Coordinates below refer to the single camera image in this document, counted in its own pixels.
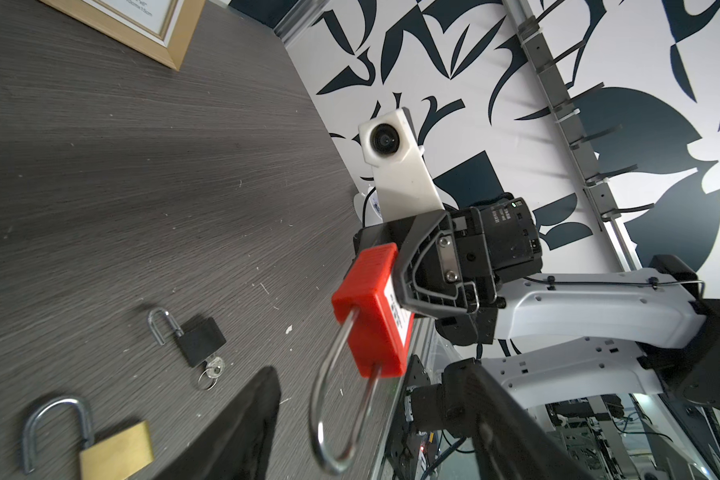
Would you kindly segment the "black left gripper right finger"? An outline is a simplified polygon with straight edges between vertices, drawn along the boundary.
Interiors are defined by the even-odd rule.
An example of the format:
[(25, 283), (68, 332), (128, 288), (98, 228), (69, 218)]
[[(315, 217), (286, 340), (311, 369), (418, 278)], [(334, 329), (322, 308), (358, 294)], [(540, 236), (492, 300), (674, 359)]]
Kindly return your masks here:
[(467, 433), (482, 479), (589, 479), (480, 365), (466, 368)]

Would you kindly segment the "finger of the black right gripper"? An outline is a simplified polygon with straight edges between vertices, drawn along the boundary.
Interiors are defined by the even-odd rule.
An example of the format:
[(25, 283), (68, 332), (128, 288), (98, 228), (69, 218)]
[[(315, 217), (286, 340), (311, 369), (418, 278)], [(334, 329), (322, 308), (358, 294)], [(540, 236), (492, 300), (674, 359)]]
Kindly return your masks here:
[(437, 266), (395, 266), (392, 280), (399, 303), (424, 317), (473, 314), (480, 306), (472, 282), (448, 283)]
[[(442, 237), (453, 238), (451, 215), (437, 210), (385, 222), (371, 227), (371, 246), (395, 244), (396, 266), (406, 282), (446, 282), (447, 270), (456, 272), (453, 262), (446, 268), (439, 253)], [(454, 240), (445, 248), (455, 253)]]

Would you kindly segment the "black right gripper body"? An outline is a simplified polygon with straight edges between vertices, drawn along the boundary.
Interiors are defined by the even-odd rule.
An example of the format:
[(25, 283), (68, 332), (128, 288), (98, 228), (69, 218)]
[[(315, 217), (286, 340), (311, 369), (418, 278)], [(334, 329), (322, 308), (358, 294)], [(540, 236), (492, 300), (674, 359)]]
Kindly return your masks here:
[[(501, 287), (542, 267), (542, 247), (533, 216), (522, 198), (500, 196), (451, 215), (455, 253), (447, 253), (450, 237), (442, 237), (439, 253), (447, 270), (446, 281), (472, 282), (479, 308), (493, 307)], [(371, 227), (360, 229), (353, 238), (356, 252), (371, 248)]]

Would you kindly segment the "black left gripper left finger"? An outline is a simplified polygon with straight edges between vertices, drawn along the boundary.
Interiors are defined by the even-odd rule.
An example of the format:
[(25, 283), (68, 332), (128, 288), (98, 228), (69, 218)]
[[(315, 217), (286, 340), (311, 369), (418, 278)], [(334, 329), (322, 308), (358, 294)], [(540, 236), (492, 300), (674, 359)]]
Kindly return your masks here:
[(260, 369), (159, 479), (264, 479), (281, 401), (272, 366)]

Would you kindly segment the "red padlock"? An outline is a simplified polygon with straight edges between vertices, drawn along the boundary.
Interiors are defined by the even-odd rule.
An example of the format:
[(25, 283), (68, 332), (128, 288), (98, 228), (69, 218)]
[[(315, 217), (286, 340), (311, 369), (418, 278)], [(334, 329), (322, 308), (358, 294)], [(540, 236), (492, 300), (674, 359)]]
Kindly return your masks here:
[[(341, 475), (352, 464), (379, 380), (398, 378), (407, 369), (413, 313), (398, 301), (393, 284), (398, 253), (394, 243), (360, 251), (331, 297), (340, 329), (318, 369), (308, 411), (313, 455), (328, 474)], [(349, 347), (367, 384), (350, 437), (335, 456), (327, 441), (322, 411), (329, 376), (344, 346)]]

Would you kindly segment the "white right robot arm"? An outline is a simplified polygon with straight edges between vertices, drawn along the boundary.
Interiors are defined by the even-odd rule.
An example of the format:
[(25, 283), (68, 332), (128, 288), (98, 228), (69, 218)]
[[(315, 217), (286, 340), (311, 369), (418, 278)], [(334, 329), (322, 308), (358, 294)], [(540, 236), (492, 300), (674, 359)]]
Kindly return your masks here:
[(610, 274), (541, 273), (541, 242), (526, 203), (503, 195), (463, 210), (432, 211), (360, 229), (354, 247), (393, 244), (396, 313), (430, 316), (457, 346), (557, 335), (512, 357), (448, 365), (438, 383), (409, 376), (400, 421), (412, 432), (472, 436), (489, 407), (467, 386), (489, 373), (524, 409), (589, 417), (578, 398), (660, 394), (720, 411), (720, 299), (673, 255)]

